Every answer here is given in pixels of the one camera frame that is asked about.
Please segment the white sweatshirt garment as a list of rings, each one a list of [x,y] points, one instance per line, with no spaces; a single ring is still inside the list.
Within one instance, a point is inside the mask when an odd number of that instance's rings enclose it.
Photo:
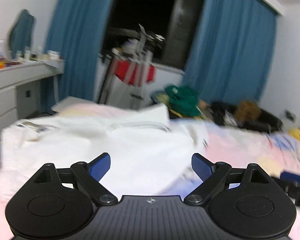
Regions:
[[[1,133],[0,197],[10,199],[45,163],[57,168],[110,155],[101,184],[115,196],[164,192],[204,153],[202,120],[171,121],[167,107],[139,111],[94,106],[95,114],[18,120]]]

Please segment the pastel tie-dye bed blanket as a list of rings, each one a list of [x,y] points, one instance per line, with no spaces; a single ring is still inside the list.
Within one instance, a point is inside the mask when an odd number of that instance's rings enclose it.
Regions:
[[[93,115],[94,106],[109,107],[85,103],[68,107],[58,114]],[[203,122],[206,125],[209,142],[206,151],[200,154],[211,162],[223,161],[239,168],[245,168],[249,163],[257,163],[271,176],[279,176],[284,170],[300,174],[300,142],[290,135],[285,133],[268,135]],[[190,165],[190,168],[164,192],[142,196],[176,194],[185,197],[199,184],[200,179]],[[5,207],[9,200],[0,197],[0,239],[10,239],[13,236],[5,218]]]

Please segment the black sofa chair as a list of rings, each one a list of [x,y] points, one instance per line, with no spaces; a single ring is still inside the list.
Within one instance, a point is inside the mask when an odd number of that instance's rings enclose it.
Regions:
[[[283,126],[279,118],[254,102],[243,101],[238,105],[213,102],[210,109],[214,123],[219,126],[234,126],[268,134],[281,131]]]

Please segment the brown paper bag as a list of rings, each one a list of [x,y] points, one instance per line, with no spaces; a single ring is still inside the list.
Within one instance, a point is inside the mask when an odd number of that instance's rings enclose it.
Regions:
[[[257,103],[242,101],[234,112],[234,118],[241,123],[255,121],[261,115],[261,112]]]

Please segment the green garment pile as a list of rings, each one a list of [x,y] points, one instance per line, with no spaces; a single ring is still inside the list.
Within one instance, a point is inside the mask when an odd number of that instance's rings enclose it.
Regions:
[[[186,117],[200,116],[198,94],[189,86],[177,87],[170,85],[165,88],[165,93],[169,97],[171,110]]]

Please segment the red garment on rack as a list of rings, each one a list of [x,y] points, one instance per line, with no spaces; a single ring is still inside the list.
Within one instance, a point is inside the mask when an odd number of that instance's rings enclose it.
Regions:
[[[124,82],[126,79],[126,75],[128,73],[129,67],[130,67],[130,62],[120,60],[117,65],[117,69],[115,70],[115,76],[117,76],[122,82]],[[136,76],[136,69],[133,70],[133,74],[129,80],[129,85],[134,86],[135,76]],[[146,83],[154,82],[154,80],[155,80],[155,67],[151,64],[149,71],[148,71]]]

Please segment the white dressing table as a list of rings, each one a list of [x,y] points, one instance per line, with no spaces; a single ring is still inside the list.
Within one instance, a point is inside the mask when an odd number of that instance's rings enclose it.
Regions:
[[[63,60],[27,61],[0,69],[0,135],[21,112],[27,117],[39,110],[39,81],[64,72]]]

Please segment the right blue curtain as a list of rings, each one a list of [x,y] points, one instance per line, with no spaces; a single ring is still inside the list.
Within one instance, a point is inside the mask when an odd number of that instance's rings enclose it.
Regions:
[[[277,13],[262,0],[205,0],[183,85],[208,103],[260,100],[276,38]]]

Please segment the blue curtain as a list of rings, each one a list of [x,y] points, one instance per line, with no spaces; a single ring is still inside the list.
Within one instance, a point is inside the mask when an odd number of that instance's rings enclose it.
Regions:
[[[262,0],[205,0],[183,85],[208,103],[260,100],[276,38],[277,13]]]
[[[59,52],[64,73],[58,77],[60,100],[93,100],[98,55],[113,0],[58,0],[45,51]]]

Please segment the tissue box on table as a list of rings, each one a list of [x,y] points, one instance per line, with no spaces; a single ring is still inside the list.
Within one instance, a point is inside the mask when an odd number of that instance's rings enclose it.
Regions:
[[[39,56],[40,61],[47,61],[47,60],[60,60],[60,53],[53,50],[48,50],[46,54],[41,54]]]

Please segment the left blue curtain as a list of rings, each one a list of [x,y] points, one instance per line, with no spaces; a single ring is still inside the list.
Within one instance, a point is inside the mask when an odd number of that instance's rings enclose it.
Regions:
[[[60,100],[93,100],[98,55],[113,0],[58,0],[45,51],[59,52],[64,73],[58,77]]]

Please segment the wall power outlet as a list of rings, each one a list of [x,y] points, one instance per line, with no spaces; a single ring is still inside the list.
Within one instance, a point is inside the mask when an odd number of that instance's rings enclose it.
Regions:
[[[294,123],[296,121],[296,115],[293,112],[286,109],[284,111],[284,115],[285,115],[285,118],[287,120],[289,120],[290,122]]]

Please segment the wavy frame mirror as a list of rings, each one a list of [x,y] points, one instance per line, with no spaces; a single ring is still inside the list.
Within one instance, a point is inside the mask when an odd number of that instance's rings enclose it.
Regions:
[[[7,50],[14,59],[17,52],[22,53],[32,46],[32,33],[36,18],[27,9],[22,9],[7,34]]]

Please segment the dark window with frame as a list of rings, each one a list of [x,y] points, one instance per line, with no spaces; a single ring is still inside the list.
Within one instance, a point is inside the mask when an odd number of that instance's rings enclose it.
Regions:
[[[153,62],[183,70],[204,0],[114,0],[102,54],[138,40],[143,28]]]

